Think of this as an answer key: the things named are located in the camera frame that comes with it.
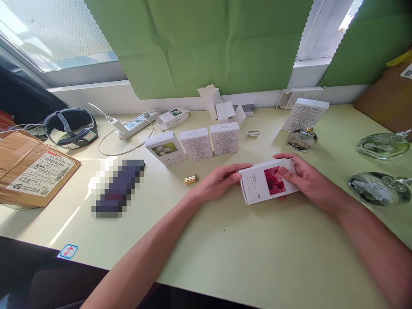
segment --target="headphones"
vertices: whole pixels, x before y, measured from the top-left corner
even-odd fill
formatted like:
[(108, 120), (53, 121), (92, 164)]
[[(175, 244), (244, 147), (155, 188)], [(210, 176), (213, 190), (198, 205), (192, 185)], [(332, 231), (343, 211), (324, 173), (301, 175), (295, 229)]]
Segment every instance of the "headphones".
[[(90, 123), (93, 123), (93, 127), (84, 128), (77, 134), (73, 132)], [(66, 132), (70, 136), (55, 142), (50, 136), (54, 129)], [(61, 109), (47, 116), (43, 121), (43, 130), (54, 144), (65, 149), (87, 146), (98, 136), (93, 115), (84, 109), (74, 107)]]

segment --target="desk surface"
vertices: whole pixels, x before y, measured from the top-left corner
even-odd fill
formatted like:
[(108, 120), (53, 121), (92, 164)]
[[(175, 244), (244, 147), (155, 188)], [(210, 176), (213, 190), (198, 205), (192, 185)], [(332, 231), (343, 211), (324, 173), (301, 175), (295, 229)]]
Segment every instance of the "desk surface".
[[(44, 209), (15, 211), (0, 206), (0, 235), (61, 250), (79, 246), (73, 260), (111, 269), (126, 251), (216, 166), (268, 161), (278, 152), (292, 151), (281, 131), (289, 111), (258, 109), (240, 130), (239, 152), (165, 167), (145, 147), (120, 157), (106, 158), (97, 143), (112, 128), (97, 118), (99, 140), (68, 153), (82, 162), (69, 182)], [(133, 115), (119, 116), (129, 120)], [(192, 112), (173, 129), (193, 130), (217, 124), (209, 112)], [(257, 139), (247, 137), (258, 130)], [(110, 135), (105, 152), (138, 145), (147, 127), (128, 141)], [(301, 156), (347, 192), (350, 176), (379, 171), (412, 177), (412, 151), (392, 161), (361, 156), (355, 150), (364, 136), (387, 132), (350, 105), (331, 106), (316, 125), (319, 143)], [(144, 179), (136, 187), (122, 218), (94, 218), (91, 205), (110, 171), (122, 159), (144, 159)], [(374, 209), (376, 215), (412, 247), (412, 203), (396, 209)], [(367, 269), (341, 228), (300, 192), (245, 205), (233, 186), (218, 201), (193, 217), (180, 237), (159, 282), (259, 308), (387, 308)]]

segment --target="round glass bottle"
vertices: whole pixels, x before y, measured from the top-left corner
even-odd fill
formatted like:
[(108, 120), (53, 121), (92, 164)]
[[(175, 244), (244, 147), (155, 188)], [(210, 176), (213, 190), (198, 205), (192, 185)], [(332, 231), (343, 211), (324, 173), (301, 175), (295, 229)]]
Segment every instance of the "round glass bottle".
[(411, 131), (369, 135), (359, 141), (357, 151), (380, 160), (398, 157), (409, 150), (410, 143), (406, 139)]
[(318, 142), (318, 136), (313, 132), (313, 126), (306, 129), (293, 131), (286, 142), (290, 148), (297, 151), (306, 152), (311, 150)]
[(379, 207), (391, 207), (408, 203), (412, 178), (392, 177), (383, 173), (366, 172), (351, 177), (349, 187), (364, 202)]

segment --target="barcode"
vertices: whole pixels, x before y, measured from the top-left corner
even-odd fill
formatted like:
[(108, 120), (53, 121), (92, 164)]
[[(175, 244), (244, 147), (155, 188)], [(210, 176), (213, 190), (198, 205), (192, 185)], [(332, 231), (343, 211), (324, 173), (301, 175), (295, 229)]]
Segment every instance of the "barcode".
[(65, 167), (64, 170), (59, 174), (59, 176), (56, 177), (55, 181), (59, 181), (69, 170), (70, 167)]
[(48, 161), (48, 162), (50, 162), (50, 163), (53, 163), (53, 164), (57, 164), (57, 165), (60, 165), (60, 166), (64, 166), (63, 163), (61, 163), (61, 162), (59, 162), (59, 161), (56, 161), (56, 160), (53, 160), (53, 159), (51, 159), (51, 158), (46, 158), (45, 160)]

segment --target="red rose image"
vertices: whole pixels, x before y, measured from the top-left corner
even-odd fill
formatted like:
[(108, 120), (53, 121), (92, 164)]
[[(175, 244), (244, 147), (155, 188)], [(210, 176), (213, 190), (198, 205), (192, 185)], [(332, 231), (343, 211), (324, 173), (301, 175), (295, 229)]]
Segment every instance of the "red rose image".
[(284, 182), (279, 182), (278, 183), (278, 188), (279, 188), (279, 190), (283, 190), (285, 188), (285, 183)]
[(283, 177), (279, 174), (279, 167), (264, 170), (264, 173), (270, 195), (275, 195), (286, 191)]

